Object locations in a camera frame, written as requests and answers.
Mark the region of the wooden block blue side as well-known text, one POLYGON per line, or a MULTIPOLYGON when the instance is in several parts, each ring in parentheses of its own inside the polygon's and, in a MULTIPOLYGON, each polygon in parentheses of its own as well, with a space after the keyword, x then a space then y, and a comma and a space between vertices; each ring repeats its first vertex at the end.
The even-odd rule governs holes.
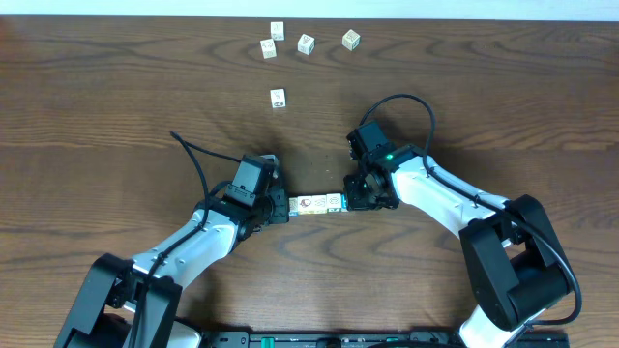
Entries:
POLYGON ((291 217, 296 217, 299 215, 299 203, 297 197, 289 198, 289 215, 291 217))

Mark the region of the wooden block red picture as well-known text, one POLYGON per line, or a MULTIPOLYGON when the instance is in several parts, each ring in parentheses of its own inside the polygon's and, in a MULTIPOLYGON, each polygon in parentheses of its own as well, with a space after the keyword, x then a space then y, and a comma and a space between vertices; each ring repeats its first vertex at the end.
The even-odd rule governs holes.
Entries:
POLYGON ((314 211, 313 206, 313 197, 310 196, 299 196, 298 197, 298 214, 299 215, 309 215, 314 211))

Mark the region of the wooden block teal side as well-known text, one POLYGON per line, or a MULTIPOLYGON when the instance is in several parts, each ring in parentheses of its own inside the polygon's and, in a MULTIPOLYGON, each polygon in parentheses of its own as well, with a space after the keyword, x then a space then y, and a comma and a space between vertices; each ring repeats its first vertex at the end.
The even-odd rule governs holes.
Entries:
POLYGON ((342 210, 342 194, 329 193, 326 195, 326 208, 328 213, 340 212, 342 210))

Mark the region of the plain cream wooden block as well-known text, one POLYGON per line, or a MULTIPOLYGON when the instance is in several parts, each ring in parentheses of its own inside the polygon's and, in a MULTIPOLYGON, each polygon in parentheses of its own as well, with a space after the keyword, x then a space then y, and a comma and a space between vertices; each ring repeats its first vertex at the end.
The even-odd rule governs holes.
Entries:
POLYGON ((314 195, 311 201, 312 212, 314 214, 326 214, 328 212, 326 195, 314 195))

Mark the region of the blue top wooden block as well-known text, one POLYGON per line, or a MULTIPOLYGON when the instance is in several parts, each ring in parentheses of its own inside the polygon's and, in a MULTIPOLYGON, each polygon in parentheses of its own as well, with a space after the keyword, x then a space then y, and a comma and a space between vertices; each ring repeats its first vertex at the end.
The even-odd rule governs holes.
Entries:
POLYGON ((341 208, 340 208, 340 210, 342 212, 348 212, 348 206, 347 206, 347 200, 346 200, 345 194, 342 193, 340 195, 340 198, 341 198, 341 208))

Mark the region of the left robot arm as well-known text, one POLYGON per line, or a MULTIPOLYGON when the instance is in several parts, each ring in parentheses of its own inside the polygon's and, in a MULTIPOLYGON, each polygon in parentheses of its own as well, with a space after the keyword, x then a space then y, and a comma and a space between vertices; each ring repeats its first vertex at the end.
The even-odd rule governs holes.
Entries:
POLYGON ((204 334, 177 316, 183 291, 207 268, 270 224, 289 220, 274 155, 243 156, 224 195, 199 202, 191 219, 130 259, 106 253, 91 266, 58 347, 198 347, 204 334))

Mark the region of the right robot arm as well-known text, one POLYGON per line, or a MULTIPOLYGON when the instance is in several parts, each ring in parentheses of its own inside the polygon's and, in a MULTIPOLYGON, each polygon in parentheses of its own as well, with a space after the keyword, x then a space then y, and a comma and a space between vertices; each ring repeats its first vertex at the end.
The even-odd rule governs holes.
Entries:
POLYGON ((427 151, 391 141, 351 141, 358 172, 345 177, 352 211, 394 209, 404 203, 436 220, 458 239, 477 305, 460 326, 466 347, 507 347, 541 314, 569 294, 581 295, 542 204, 530 195, 510 200, 465 183, 427 151))

